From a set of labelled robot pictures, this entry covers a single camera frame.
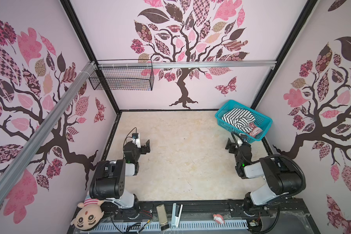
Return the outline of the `black white striped tank top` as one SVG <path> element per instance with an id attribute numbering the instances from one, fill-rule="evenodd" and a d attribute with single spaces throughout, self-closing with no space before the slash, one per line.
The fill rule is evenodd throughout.
<path id="1" fill-rule="evenodd" d="M 251 131 L 249 123 L 255 121 L 255 117 L 250 111 L 239 108 L 234 108 L 227 112 L 222 116 L 222 119 L 244 133 L 249 133 Z"/>

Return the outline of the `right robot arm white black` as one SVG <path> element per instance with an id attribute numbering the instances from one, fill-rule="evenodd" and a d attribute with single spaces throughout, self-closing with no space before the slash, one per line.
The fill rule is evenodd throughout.
<path id="1" fill-rule="evenodd" d="M 278 199 L 291 198 L 306 188 L 304 172 L 291 158 L 270 155 L 252 161 L 251 145 L 245 141 L 228 139 L 225 149 L 235 157 L 235 170 L 241 179 L 262 177 L 266 183 L 248 192 L 243 199 L 243 211 L 254 216 L 257 211 Z"/>

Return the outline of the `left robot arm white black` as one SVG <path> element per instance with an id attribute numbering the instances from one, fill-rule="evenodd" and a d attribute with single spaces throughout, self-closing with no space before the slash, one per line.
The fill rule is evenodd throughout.
<path id="1" fill-rule="evenodd" d="M 137 217 L 138 198 L 125 189 L 125 179 L 138 174 L 140 156 L 150 152 L 150 140 L 145 145 L 132 140 L 123 146 L 123 159 L 100 161 L 89 188 L 90 197 L 115 204 L 129 218 Z"/>

